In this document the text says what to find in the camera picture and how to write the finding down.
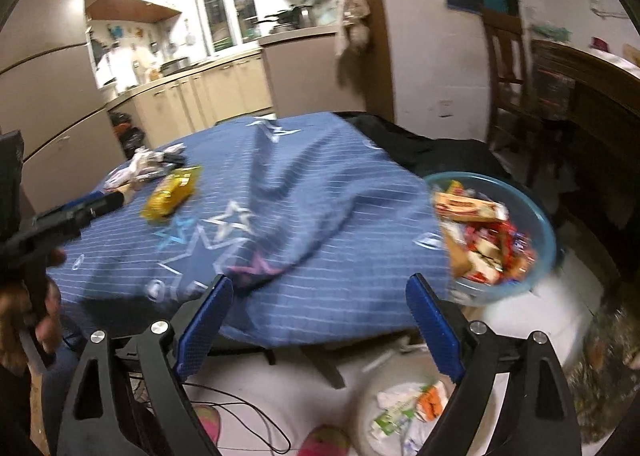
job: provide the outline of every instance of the slipper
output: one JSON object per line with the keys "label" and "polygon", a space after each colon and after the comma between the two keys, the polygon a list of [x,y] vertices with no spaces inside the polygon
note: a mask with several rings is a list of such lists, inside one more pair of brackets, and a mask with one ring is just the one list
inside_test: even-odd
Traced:
{"label": "slipper", "polygon": [[347,456],[350,445],[349,437],[340,429],[321,425],[306,436],[298,456]]}
{"label": "slipper", "polygon": [[220,431],[222,430],[222,419],[220,418],[218,410],[211,406],[200,404],[193,406],[193,410],[198,420],[200,420],[200,424],[209,435],[209,439],[213,442],[213,445],[218,445]]}

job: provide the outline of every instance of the silver screw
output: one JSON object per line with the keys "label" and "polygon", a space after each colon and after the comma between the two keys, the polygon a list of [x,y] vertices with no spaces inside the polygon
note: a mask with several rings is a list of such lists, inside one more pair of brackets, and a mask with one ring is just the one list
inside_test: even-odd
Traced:
{"label": "silver screw", "polygon": [[473,321],[469,325],[469,329],[476,335],[484,335],[486,333],[486,324],[482,321]]}
{"label": "silver screw", "polygon": [[104,340],[106,336],[107,334],[102,330],[94,331],[91,334],[91,342],[94,344],[99,344]]}
{"label": "silver screw", "polygon": [[167,321],[154,322],[151,325],[151,331],[156,335],[160,335],[169,329],[169,323]]}
{"label": "silver screw", "polygon": [[548,337],[542,331],[534,331],[532,337],[538,344],[545,344],[548,340]]}

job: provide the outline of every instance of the chair backrest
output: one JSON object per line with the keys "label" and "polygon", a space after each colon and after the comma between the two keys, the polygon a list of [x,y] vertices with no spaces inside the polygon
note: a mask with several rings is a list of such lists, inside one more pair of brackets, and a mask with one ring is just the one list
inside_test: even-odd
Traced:
{"label": "chair backrest", "polygon": [[511,92],[513,84],[522,86],[519,99],[525,102],[529,91],[529,80],[520,18],[483,8],[482,23],[489,53],[494,103],[499,103],[504,98],[505,91]]}

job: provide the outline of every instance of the transparent blue bowl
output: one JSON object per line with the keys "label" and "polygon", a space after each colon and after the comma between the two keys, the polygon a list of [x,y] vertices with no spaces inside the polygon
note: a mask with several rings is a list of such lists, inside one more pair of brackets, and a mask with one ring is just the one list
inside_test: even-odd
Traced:
{"label": "transparent blue bowl", "polygon": [[554,267],[556,235],[545,213],[523,192],[489,176],[471,172],[439,172],[424,178],[431,191],[446,191],[451,181],[459,181],[465,189],[475,189],[489,199],[504,203],[509,219],[519,232],[530,237],[536,251],[536,262],[519,282],[504,282],[491,286],[468,279],[455,279],[450,284],[449,300],[464,306],[484,306],[505,297],[526,293]]}

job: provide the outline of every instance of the wooden desk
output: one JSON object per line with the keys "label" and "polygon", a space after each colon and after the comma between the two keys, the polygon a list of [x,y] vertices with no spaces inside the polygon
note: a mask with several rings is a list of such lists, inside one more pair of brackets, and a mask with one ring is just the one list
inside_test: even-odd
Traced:
{"label": "wooden desk", "polygon": [[[614,259],[623,277],[638,270],[640,237],[638,205],[623,230],[613,226],[602,211],[596,179],[617,184],[637,194],[640,175],[640,79],[587,52],[559,43],[532,40],[537,65],[575,80],[566,118],[604,146],[583,152],[586,161],[576,165],[580,190],[560,195],[559,216],[571,214],[585,223]],[[622,172],[614,180],[613,171]]]}

